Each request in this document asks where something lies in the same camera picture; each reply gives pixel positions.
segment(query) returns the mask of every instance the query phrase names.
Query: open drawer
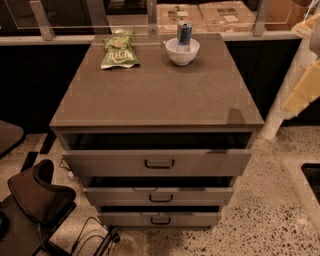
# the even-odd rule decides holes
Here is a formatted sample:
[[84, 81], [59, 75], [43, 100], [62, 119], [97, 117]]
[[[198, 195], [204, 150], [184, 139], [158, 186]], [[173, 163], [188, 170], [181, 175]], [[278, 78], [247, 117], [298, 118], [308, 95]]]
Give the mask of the open drawer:
[[94, 206], [226, 205], [232, 188], [85, 188]]
[[98, 218], [116, 227], [211, 228], [221, 219], [219, 207], [102, 207]]
[[69, 150], [63, 158], [76, 176], [240, 176], [248, 149]]

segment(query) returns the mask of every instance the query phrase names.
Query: white bowl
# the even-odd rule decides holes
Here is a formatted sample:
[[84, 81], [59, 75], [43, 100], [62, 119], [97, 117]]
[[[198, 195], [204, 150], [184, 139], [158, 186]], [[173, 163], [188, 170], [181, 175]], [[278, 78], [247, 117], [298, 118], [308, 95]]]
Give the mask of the white bowl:
[[200, 48], [198, 41], [190, 40], [190, 52], [177, 52], [177, 38], [166, 42], [166, 49], [169, 58], [179, 66], [189, 64], [197, 55]]

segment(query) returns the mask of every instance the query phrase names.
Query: terrazzo floor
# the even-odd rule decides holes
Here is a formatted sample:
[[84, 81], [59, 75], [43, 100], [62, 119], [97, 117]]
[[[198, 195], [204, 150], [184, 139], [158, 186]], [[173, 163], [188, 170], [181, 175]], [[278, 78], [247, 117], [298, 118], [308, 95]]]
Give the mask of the terrazzo floor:
[[[119, 231], [121, 240], [112, 245], [110, 255], [320, 255], [320, 207], [301, 171], [305, 162], [320, 162], [319, 134], [319, 127], [281, 127], [271, 141], [258, 138], [220, 223], [211, 230]], [[0, 201], [9, 195], [7, 179], [20, 171], [29, 151], [40, 151], [44, 139], [45, 135], [27, 135], [0, 160]], [[87, 218], [96, 217], [96, 210], [89, 205], [80, 182], [60, 167], [61, 152], [56, 140], [49, 154], [39, 154], [36, 163], [51, 159], [55, 165], [53, 183], [77, 192], [76, 209], [51, 238], [70, 252]], [[86, 239], [105, 234], [104, 228], [90, 220], [73, 255], [93, 255], [101, 238]]]

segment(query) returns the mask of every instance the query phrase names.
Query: cabinet top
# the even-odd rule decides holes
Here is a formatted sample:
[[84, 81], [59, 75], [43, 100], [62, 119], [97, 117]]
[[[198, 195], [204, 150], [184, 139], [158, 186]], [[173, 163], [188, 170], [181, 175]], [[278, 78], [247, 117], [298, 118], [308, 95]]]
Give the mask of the cabinet top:
[[102, 70], [107, 36], [96, 36], [50, 127], [261, 127], [221, 36], [193, 35], [200, 50], [187, 66], [166, 54], [164, 41], [173, 37], [137, 35], [132, 48], [140, 65]]

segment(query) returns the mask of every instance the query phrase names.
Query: green snack bag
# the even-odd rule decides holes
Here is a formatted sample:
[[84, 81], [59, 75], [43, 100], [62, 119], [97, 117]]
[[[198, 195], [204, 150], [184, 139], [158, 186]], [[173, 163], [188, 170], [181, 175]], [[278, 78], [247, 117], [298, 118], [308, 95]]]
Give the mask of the green snack bag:
[[114, 37], [104, 39], [105, 56], [101, 63], [101, 69], [111, 67], [130, 68], [139, 64], [139, 60], [131, 48], [133, 38], [132, 31], [123, 30], [115, 33]]

